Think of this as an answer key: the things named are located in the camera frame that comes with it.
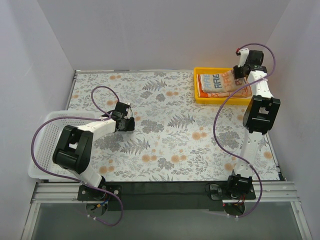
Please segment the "orange patterned towel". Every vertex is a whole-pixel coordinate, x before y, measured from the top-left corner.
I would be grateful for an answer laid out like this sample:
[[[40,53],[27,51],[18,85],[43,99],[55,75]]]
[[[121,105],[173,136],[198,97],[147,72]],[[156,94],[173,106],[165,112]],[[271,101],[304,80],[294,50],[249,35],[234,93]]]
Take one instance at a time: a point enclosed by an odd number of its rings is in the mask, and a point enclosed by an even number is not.
[[[227,94],[229,94],[229,96],[233,93],[233,92],[235,92],[235,91],[232,91],[232,92],[225,92],[225,93],[220,93],[221,95],[222,94],[224,94],[224,95],[227,95]]]

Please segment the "striped rabbit print towel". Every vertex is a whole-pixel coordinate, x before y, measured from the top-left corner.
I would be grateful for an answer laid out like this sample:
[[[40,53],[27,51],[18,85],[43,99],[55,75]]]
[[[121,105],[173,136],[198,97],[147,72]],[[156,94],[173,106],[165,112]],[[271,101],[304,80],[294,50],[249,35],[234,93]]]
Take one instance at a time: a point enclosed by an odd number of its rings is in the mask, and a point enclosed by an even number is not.
[[[235,78],[233,70],[216,74],[200,74],[199,81],[204,93],[213,94],[234,92],[246,84],[244,78]]]

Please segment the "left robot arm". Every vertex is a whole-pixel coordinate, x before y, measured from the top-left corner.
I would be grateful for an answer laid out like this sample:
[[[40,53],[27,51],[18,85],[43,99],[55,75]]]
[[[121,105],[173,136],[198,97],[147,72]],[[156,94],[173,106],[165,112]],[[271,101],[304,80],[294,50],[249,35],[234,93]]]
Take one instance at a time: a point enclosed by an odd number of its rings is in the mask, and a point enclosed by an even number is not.
[[[93,121],[78,127],[65,126],[52,160],[81,182],[97,188],[105,182],[105,179],[90,166],[93,143],[107,135],[131,132],[134,129],[135,119],[131,105],[118,102],[108,120]]]

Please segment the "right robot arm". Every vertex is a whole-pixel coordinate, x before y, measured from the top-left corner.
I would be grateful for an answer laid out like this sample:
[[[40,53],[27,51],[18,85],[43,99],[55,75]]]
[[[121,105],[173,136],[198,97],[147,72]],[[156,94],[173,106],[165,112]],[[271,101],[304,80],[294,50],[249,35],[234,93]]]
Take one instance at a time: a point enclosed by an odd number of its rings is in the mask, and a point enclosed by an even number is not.
[[[281,101],[275,98],[268,85],[267,68],[263,66],[264,53],[260,50],[238,49],[239,64],[233,68],[234,77],[244,77],[252,91],[252,98],[243,115],[244,141],[235,168],[227,180],[227,191],[232,198],[248,195],[252,190],[259,145],[272,129]]]

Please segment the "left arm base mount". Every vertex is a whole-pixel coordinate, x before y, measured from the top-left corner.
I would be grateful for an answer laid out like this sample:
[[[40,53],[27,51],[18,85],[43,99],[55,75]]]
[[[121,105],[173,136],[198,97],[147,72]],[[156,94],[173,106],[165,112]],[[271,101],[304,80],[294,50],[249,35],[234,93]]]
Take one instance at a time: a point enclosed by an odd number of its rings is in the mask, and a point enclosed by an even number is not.
[[[102,187],[103,190],[106,190],[108,192],[111,192],[121,198],[122,195],[122,186],[118,184],[105,184]],[[105,193],[104,191],[92,189],[88,186],[81,185],[78,189],[77,198],[78,201],[116,201],[114,196],[111,196],[108,193]]]

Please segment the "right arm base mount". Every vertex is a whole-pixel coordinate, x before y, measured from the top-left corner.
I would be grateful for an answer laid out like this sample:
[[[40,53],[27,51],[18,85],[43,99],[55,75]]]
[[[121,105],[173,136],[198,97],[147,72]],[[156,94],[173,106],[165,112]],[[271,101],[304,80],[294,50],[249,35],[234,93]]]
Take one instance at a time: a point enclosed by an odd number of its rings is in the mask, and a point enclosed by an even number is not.
[[[252,181],[227,180],[209,182],[204,190],[212,201],[230,201],[222,204],[223,210],[230,216],[239,217],[245,213],[245,202],[255,200],[256,193]]]

